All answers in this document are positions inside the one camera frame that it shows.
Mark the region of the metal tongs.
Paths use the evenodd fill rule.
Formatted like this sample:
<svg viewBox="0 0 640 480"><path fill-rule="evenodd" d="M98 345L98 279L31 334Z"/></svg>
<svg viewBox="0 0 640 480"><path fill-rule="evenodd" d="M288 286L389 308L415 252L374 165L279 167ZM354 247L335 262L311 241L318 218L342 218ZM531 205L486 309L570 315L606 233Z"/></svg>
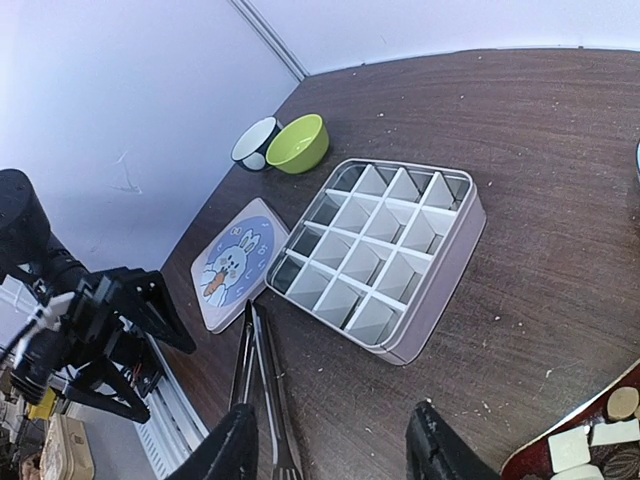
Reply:
<svg viewBox="0 0 640 480"><path fill-rule="evenodd" d="M253 389L258 386L265 401L270 431L272 478L303 479L303 473L294 459L297 443L288 436L290 421L281 384L282 374L268 312L264 306L247 300L230 406L249 404L253 399Z"/></svg>

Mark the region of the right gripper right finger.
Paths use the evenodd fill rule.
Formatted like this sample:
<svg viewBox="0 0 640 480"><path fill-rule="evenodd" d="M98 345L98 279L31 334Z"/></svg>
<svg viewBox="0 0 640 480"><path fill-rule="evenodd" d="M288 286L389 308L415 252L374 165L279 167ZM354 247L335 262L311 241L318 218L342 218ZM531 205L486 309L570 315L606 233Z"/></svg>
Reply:
<svg viewBox="0 0 640 480"><path fill-rule="evenodd" d="M410 415L406 460L407 479L500 479L427 401L418 403Z"/></svg>

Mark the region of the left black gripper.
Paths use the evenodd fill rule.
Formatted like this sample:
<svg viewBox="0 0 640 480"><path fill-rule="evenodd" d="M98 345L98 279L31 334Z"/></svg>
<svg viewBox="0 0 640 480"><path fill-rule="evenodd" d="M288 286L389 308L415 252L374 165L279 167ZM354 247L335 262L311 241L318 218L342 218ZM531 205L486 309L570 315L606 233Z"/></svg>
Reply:
<svg viewBox="0 0 640 480"><path fill-rule="evenodd" d="M146 423L143 398L162 371L150 341L196 349L161 273L117 268L21 280L39 303L12 349L17 392L37 404L54 373L73 369L64 398Z"/></svg>

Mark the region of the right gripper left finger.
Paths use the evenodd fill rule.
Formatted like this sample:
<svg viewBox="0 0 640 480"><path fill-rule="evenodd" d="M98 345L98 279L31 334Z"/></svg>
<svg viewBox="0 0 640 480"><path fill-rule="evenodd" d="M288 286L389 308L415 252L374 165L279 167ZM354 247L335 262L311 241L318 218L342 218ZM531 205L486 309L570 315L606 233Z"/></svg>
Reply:
<svg viewBox="0 0 640 480"><path fill-rule="evenodd" d="M252 405L234 405L167 480L257 479L258 426Z"/></svg>

